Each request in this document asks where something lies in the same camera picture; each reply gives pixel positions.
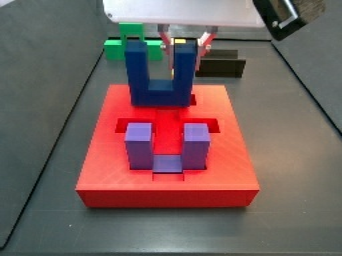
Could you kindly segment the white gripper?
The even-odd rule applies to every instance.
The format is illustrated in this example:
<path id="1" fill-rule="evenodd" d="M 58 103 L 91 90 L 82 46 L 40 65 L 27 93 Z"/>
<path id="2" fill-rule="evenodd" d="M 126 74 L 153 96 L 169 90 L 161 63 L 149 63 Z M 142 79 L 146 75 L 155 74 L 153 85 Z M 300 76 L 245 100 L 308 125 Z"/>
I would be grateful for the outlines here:
<path id="1" fill-rule="evenodd" d="M 198 38 L 197 65 L 211 49 L 218 27 L 262 28 L 265 23 L 253 0 L 103 0 L 105 13 L 110 20 L 159 24 L 162 48 L 169 55 L 169 67 L 174 68 L 174 38 L 169 24 L 207 26 Z"/>

